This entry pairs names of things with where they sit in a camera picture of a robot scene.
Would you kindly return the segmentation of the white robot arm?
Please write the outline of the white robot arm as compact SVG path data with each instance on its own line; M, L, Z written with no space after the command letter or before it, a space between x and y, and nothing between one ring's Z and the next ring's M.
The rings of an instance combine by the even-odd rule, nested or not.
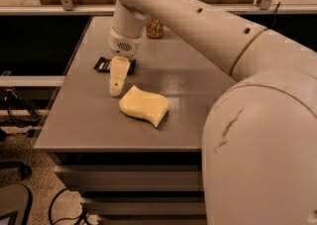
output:
M197 0L117 0L114 30L150 14L235 80L210 110L202 173L209 225L316 225L316 54Z

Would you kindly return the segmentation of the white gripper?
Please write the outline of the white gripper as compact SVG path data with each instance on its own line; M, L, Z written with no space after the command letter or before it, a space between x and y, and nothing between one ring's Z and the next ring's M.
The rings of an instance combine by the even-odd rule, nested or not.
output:
M109 48L115 55L110 65L110 94L119 96L122 93L125 80L130 68L128 58L133 57L139 50L142 38L126 38L113 28L109 32Z

